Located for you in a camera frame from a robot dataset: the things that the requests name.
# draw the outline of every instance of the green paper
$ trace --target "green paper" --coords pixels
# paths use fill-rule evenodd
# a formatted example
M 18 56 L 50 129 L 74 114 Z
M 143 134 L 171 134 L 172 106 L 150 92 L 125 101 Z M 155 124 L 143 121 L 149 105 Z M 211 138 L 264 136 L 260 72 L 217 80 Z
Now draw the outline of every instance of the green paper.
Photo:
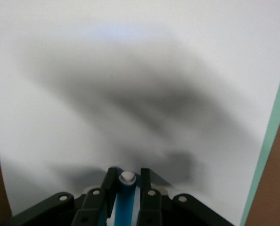
M 276 99 L 275 99 L 275 102 L 273 105 L 273 109 L 272 109 L 272 113 L 271 113 L 270 120 L 268 123 L 267 131 L 266 131 L 266 134 L 264 137 L 264 142 L 262 145 L 261 153 L 259 155 L 257 167 L 255 170 L 255 174 L 253 177 L 253 181 L 251 184 L 251 188 L 249 191 L 245 209 L 243 212 L 242 220 L 240 223 L 241 226 L 245 225 L 246 219 L 248 217 L 259 181 L 262 177 L 265 165 L 267 163 L 267 160 L 268 160 L 268 157 L 269 157 L 269 154 L 270 154 L 270 151 L 271 151 L 279 125 L 280 125 L 280 86 L 277 91 L 277 95 L 276 95 Z

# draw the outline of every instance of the blue marker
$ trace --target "blue marker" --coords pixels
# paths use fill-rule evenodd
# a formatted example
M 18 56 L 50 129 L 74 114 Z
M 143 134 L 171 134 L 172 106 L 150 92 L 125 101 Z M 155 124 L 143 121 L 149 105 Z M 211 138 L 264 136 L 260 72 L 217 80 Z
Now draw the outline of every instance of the blue marker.
M 117 193 L 115 226 L 131 226 L 134 206 L 136 176 L 133 172 L 124 171 L 119 176 L 119 192 Z

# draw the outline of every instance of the white surface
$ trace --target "white surface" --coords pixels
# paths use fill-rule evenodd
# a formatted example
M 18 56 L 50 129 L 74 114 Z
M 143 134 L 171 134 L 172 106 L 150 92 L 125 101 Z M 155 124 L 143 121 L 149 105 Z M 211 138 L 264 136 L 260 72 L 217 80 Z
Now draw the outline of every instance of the white surface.
M 280 82 L 280 1 L 0 1 L 14 214 L 149 167 L 238 225 Z

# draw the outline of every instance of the green mat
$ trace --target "green mat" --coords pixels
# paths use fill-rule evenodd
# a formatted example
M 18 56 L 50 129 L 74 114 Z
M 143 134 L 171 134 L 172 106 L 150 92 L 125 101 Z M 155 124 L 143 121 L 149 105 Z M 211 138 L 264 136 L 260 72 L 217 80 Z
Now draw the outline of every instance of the green mat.
M 249 214 L 252 202 L 253 202 L 253 198 L 255 196 L 259 181 L 261 179 L 266 162 L 268 160 L 268 156 L 270 154 L 270 150 L 272 148 L 279 125 L 280 125 L 280 86 L 278 88 L 278 92 L 276 95 L 276 99 L 275 99 L 272 113 L 270 116 L 270 120 L 268 123 L 268 128 L 267 128 L 267 131 L 266 131 L 266 134 L 264 137 L 264 142 L 262 145 L 261 153 L 259 155 L 257 167 L 255 170 L 255 174 L 253 177 L 253 181 L 252 181 L 249 195 L 247 198 L 247 202 L 245 205 L 244 213 L 243 213 L 242 220 L 240 223 L 241 226 L 245 225 L 246 219 L 248 217 L 248 214 Z

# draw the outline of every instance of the screw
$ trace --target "screw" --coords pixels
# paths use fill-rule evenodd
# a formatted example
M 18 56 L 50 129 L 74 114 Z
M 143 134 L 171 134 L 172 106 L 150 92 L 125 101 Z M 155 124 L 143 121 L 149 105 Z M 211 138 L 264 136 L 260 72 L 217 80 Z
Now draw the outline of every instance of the screw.
M 100 194 L 100 190 L 95 190 L 95 191 L 93 191 L 92 194 L 93 194 L 93 195 L 98 195 L 98 194 Z
M 186 198 L 185 196 L 180 196 L 180 197 L 178 198 L 178 200 L 179 200 L 180 202 L 187 202 L 187 198 Z
M 66 195 L 63 195 L 63 196 L 60 196 L 59 200 L 60 201 L 64 201 L 64 200 L 67 200 L 68 196 Z
M 156 194 L 156 192 L 154 190 L 149 190 L 148 191 L 148 195 L 150 196 L 154 196 Z

